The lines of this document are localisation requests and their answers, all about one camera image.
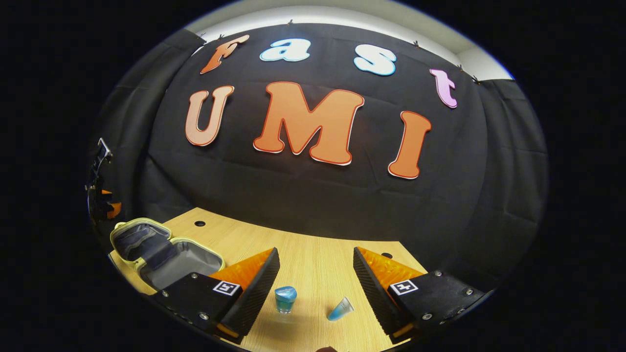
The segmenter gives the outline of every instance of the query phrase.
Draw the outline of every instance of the blue liquid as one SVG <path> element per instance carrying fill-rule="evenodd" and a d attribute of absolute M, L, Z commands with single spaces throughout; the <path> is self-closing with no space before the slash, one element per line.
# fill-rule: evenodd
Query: blue liquid
<path fill-rule="evenodd" d="M 291 313 L 291 308 L 293 308 L 293 306 L 293 302 L 290 303 L 279 301 L 278 299 L 276 300 L 276 310 L 278 310 L 278 313 L 289 314 Z"/>

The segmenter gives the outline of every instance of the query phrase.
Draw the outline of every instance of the letter m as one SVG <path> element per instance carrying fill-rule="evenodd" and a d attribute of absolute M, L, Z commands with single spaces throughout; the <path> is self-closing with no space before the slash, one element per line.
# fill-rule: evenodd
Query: letter m
<path fill-rule="evenodd" d="M 285 143 L 280 140 L 280 129 L 285 126 L 289 147 L 298 155 L 320 130 L 317 144 L 311 147 L 309 155 L 319 162 L 350 164 L 352 155 L 348 145 L 352 121 L 356 110 L 365 103 L 361 95 L 334 90 L 310 111 L 299 84 L 274 82 L 266 89 L 271 96 L 270 106 L 261 137 L 253 143 L 256 150 L 282 152 Z"/>

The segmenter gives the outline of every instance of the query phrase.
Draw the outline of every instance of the blue cup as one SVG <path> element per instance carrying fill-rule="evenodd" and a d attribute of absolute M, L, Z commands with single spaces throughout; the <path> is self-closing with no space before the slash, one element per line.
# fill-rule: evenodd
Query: blue cup
<path fill-rule="evenodd" d="M 297 292 L 291 286 L 285 286 L 274 290 L 276 295 L 276 310 L 278 313 L 289 314 L 294 306 Z"/>

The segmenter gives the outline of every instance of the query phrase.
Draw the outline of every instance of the letter s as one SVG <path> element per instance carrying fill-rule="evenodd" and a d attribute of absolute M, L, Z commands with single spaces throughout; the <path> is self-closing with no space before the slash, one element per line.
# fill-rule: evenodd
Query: letter s
<path fill-rule="evenodd" d="M 396 71 L 396 55 L 391 51 L 370 44 L 361 44 L 354 48 L 360 56 L 354 58 L 354 64 L 361 71 L 369 71 L 381 76 L 389 76 Z"/>

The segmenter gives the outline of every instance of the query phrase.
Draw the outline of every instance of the small plastic cup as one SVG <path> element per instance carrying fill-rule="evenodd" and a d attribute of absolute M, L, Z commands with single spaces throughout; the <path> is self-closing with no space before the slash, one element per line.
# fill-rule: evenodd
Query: small plastic cup
<path fill-rule="evenodd" d="M 297 292 L 291 286 L 285 286 L 274 290 L 276 295 L 276 310 L 278 313 L 289 314 L 294 307 Z"/>
<path fill-rule="evenodd" d="M 328 320 L 335 321 L 343 318 L 346 314 L 353 312 L 354 307 L 350 301 L 348 301 L 348 297 L 344 297 L 344 299 L 339 302 L 339 304 L 332 310 L 332 312 L 328 315 Z"/>

